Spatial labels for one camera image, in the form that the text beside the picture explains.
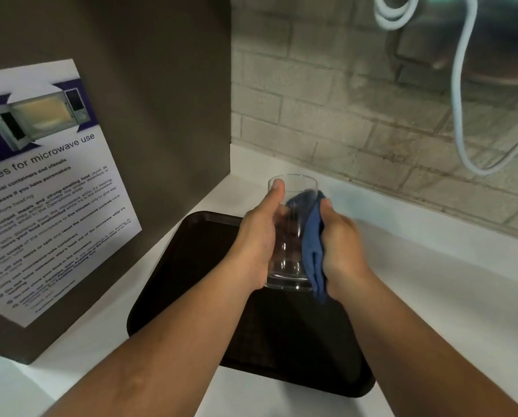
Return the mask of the person's right hand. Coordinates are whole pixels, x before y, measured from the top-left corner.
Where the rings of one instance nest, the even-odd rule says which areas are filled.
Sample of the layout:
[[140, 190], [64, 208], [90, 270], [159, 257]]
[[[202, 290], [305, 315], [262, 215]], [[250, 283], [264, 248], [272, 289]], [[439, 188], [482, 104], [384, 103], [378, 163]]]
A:
[[321, 242], [325, 251], [322, 269], [327, 280], [327, 292], [346, 304], [373, 275], [359, 229], [351, 218], [335, 211], [335, 222], [324, 226]]

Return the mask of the dark brown plastic tray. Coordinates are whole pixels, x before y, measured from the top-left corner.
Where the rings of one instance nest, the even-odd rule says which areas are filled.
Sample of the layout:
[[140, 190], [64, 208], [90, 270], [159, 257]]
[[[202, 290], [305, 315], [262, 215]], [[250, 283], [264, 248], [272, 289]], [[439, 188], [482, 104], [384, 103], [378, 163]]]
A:
[[[127, 319], [133, 336], [216, 266], [242, 218], [198, 211], [179, 224]], [[249, 297], [221, 366], [359, 398], [374, 375], [340, 303], [262, 288]]]

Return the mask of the person's right forearm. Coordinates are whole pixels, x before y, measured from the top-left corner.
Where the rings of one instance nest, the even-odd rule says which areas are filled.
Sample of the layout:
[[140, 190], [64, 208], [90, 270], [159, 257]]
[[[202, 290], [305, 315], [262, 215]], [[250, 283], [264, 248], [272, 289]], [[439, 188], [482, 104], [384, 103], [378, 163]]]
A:
[[518, 417], [518, 403], [370, 269], [326, 276], [396, 417]]

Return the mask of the person's left forearm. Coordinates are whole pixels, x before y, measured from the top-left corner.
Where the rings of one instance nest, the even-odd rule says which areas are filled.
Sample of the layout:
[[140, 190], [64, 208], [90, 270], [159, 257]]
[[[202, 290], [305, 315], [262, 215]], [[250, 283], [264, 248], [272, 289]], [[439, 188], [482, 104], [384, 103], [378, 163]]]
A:
[[268, 261], [227, 255], [43, 417], [194, 417]]

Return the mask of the person's left hand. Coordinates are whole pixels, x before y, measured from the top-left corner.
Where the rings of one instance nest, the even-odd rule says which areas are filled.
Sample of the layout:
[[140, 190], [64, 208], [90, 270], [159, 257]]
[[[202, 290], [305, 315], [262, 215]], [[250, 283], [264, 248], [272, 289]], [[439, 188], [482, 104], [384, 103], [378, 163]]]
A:
[[259, 211], [258, 204], [242, 219], [227, 260], [252, 290], [260, 289], [266, 283], [269, 261], [275, 248], [276, 225], [287, 213], [282, 203], [275, 213]]

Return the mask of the blue cleaning cloth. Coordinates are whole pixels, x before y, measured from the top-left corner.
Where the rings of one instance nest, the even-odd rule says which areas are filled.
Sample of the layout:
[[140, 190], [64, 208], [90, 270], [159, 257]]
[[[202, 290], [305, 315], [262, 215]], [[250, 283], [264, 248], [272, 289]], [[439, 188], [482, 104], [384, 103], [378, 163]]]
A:
[[325, 198], [321, 191], [308, 189], [299, 192], [286, 202], [297, 213], [301, 240], [301, 263], [314, 298], [320, 303], [327, 301], [326, 277], [322, 269], [324, 247], [321, 241], [324, 223], [320, 214], [320, 201]]

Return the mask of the clear drinking glass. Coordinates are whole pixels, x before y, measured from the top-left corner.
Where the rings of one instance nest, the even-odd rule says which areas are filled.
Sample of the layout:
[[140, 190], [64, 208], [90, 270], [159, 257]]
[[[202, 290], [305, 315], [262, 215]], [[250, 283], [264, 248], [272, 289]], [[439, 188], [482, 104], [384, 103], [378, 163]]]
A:
[[269, 180], [270, 189], [275, 180], [284, 183], [284, 196], [273, 217], [275, 246], [265, 287], [311, 292], [312, 284], [302, 258], [302, 242], [306, 222], [318, 197], [318, 182], [307, 175], [277, 175]]

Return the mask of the brown cabinet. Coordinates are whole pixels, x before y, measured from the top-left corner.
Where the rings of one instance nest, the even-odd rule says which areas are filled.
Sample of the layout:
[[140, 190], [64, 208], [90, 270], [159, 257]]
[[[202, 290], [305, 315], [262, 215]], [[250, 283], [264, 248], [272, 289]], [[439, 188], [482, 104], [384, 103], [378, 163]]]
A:
[[0, 69], [73, 59], [142, 231], [40, 319], [0, 316], [31, 364], [229, 174], [230, 0], [0, 0]]

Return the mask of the white microwave instruction poster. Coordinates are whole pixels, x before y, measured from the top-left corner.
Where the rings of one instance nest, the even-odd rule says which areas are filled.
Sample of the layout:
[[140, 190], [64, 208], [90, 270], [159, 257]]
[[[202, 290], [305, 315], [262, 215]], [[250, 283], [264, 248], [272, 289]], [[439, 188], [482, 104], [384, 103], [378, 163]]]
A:
[[26, 328], [141, 231], [74, 61], [0, 69], [0, 315]]

